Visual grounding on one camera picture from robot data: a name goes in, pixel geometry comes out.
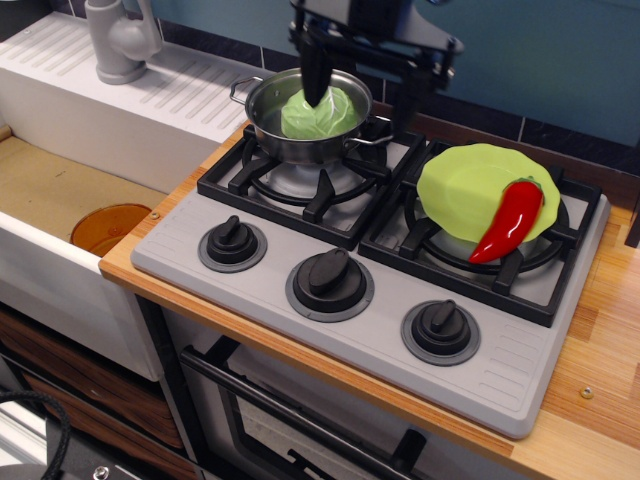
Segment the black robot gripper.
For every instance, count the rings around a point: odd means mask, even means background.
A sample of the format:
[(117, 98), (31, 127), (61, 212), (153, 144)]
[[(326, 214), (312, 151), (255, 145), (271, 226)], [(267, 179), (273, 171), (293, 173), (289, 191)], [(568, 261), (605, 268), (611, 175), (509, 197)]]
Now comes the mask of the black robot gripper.
[(393, 136), (406, 131), (423, 100), (423, 83), (445, 89), (464, 44), (430, 23), (413, 1), (293, 1), (290, 40), (300, 53), (306, 102), (317, 107), (339, 62), (354, 62), (401, 81)]

